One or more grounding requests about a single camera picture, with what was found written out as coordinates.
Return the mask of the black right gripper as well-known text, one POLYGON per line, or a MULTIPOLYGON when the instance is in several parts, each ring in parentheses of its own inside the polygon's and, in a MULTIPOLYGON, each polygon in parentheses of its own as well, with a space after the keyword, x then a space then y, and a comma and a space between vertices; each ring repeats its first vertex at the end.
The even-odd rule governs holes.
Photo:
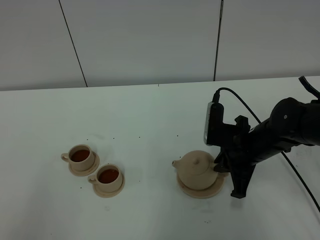
POLYGON ((235 122, 239 133, 232 136, 232 146, 220 148, 220 153, 214 160, 216 165, 213 170, 217 173, 229 173, 233 183, 230 195, 242 199, 246 197, 255 166, 251 163, 252 158, 240 143, 241 137, 250 130, 248 118, 240 115, 235 122))

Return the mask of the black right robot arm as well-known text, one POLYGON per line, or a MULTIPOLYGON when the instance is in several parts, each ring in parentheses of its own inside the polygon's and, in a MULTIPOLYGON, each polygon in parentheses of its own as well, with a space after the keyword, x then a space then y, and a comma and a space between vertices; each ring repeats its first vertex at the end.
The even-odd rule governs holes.
POLYGON ((220 89, 208 103, 204 142, 220 147, 213 169, 231 174, 232 197, 242 199, 246 196, 256 164, 295 146, 320 144, 320 93, 304 76, 299 77, 299 81, 316 99, 302 103, 292 97, 285 98, 277 103, 268 119, 254 128, 242 115, 235 119, 235 125, 223 122, 220 89))

